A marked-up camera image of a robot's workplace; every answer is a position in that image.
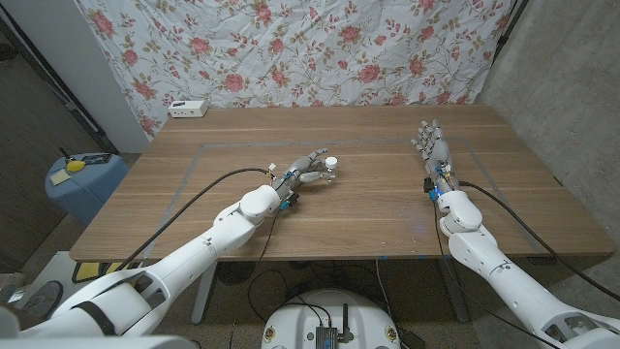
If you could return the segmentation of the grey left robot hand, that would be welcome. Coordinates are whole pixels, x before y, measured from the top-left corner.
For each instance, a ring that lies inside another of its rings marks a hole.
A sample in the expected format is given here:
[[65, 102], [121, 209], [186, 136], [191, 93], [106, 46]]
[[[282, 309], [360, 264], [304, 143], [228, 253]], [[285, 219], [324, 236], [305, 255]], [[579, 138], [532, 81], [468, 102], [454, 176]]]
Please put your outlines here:
[[290, 197], [294, 189], [302, 184], [319, 179], [333, 181], [337, 178], [338, 159], [334, 156], [324, 157], [326, 148], [320, 148], [295, 160], [282, 175], [271, 184], [281, 200]]

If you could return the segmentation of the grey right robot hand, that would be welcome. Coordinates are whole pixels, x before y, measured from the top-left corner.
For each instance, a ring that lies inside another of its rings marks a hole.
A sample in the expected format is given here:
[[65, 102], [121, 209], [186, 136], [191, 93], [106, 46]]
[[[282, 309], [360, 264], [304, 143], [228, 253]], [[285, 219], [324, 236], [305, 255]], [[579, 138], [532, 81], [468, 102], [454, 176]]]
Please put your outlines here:
[[422, 121], [420, 124], [418, 137], [411, 139], [411, 143], [420, 153], [427, 174], [432, 179], [449, 174], [452, 170], [452, 157], [439, 122]]

